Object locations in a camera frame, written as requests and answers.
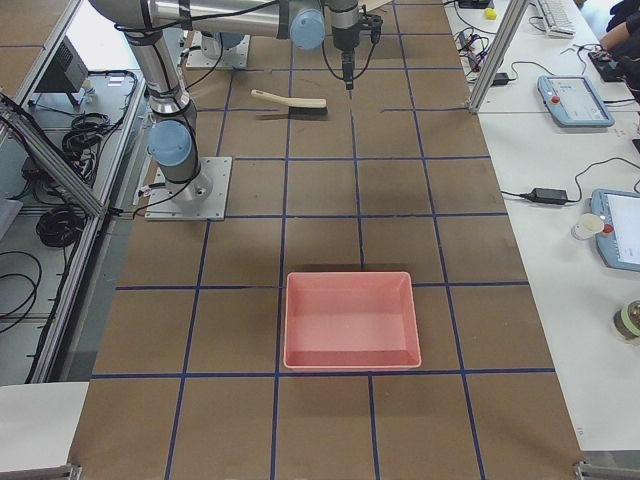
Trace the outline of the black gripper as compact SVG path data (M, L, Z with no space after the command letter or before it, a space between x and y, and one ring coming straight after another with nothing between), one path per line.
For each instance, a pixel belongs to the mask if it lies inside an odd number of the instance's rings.
M367 32L371 43L378 43L382 35L384 21L380 15L360 12L358 18L358 34ZM347 90L354 88L354 51L341 52L342 81Z

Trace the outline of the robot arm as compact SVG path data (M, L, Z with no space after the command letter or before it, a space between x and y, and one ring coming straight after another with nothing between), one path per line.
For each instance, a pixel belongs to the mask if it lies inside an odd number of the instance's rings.
M341 53L337 79L352 89L359 78L355 50L362 33L380 41L383 20L356 1L95 1L93 8L122 32L144 75L156 124L149 150L164 176L164 200L194 207L210 196L213 181L196 145L195 104L170 54L164 33L193 33L202 54L220 63L249 36L289 40L300 50L323 47L327 37Z

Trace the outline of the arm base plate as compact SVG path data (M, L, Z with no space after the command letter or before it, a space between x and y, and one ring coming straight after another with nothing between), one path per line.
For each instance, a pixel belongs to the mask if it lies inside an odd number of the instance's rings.
M182 190L180 185L167 183L159 167L155 183L164 186L153 189L150 206L144 211L149 221L223 221L226 215L232 170L231 157L201 157L199 175Z
M217 66L223 70L244 70L248 64L249 44L249 35L196 32L187 51L186 68L209 70Z

